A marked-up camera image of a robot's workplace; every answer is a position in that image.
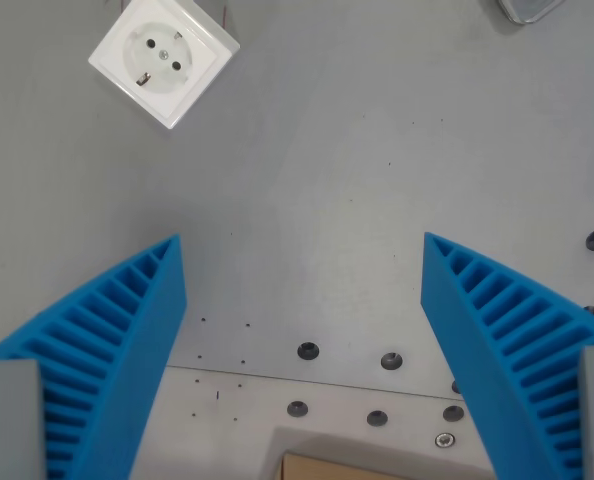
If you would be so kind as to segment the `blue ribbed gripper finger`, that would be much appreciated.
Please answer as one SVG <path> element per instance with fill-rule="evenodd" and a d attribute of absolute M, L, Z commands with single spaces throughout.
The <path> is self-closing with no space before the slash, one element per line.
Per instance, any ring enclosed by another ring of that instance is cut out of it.
<path fill-rule="evenodd" d="M 430 232 L 421 305 L 497 478 L 582 478 L 578 367 L 594 316 Z"/>
<path fill-rule="evenodd" d="M 127 479 L 185 315 L 179 236 L 128 258 L 0 342 L 41 377 L 50 479 Z"/>

